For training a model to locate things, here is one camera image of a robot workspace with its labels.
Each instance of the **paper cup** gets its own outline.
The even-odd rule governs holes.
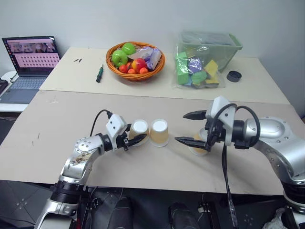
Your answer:
[[[167,122],[164,119],[156,119],[152,122],[150,140],[154,146],[163,147],[168,143]]]
[[[206,141],[206,130],[203,128],[194,136],[195,140]],[[208,153],[208,151],[200,148],[189,147],[190,151],[196,156],[204,156]]]
[[[143,119],[137,119],[133,121],[129,131],[129,139],[133,139],[134,137],[140,134],[147,134],[147,136],[138,144],[135,144],[134,146],[140,146],[144,144],[145,142],[147,142],[149,138],[148,124]]]

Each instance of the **laptop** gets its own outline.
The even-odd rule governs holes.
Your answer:
[[[53,36],[2,38],[19,78],[0,97],[3,104],[29,104],[58,64]]]

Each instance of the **laptop screen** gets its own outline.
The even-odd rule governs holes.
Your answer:
[[[60,58],[52,36],[2,38],[18,74],[48,75]]]

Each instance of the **white wall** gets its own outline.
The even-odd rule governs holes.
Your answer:
[[[54,35],[62,53],[124,41],[172,52],[183,28],[234,34],[305,115],[304,0],[0,0],[0,37]],[[0,74],[12,69],[0,44]]]

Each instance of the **purple foam block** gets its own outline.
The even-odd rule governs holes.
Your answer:
[[[197,73],[202,70],[202,63],[199,58],[190,58],[187,62],[187,67],[190,73]]]

